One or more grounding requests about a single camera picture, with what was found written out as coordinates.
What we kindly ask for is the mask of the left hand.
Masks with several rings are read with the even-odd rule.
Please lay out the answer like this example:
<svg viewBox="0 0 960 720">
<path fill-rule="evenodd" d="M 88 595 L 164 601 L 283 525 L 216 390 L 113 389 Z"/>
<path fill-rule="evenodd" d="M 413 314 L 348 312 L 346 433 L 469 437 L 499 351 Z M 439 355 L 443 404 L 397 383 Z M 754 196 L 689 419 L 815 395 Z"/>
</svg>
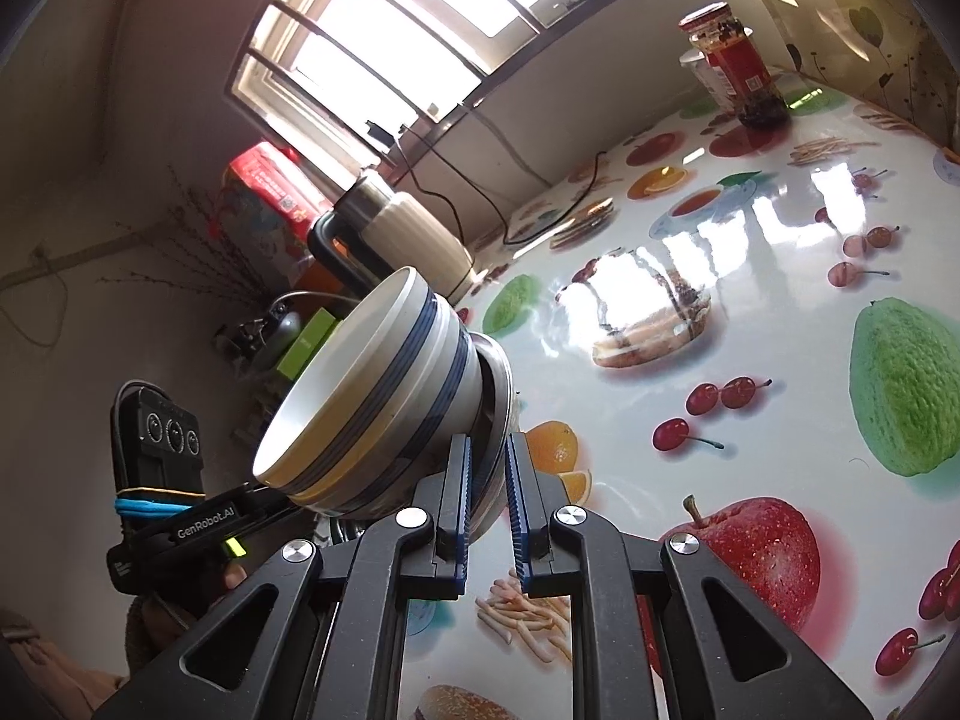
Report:
<svg viewBox="0 0 960 720">
<path fill-rule="evenodd" d="M 125 623 L 128 671 L 142 671 L 246 578 L 247 572 L 239 562 L 190 567 L 176 572 L 153 592 L 135 596 Z"/>
</svg>

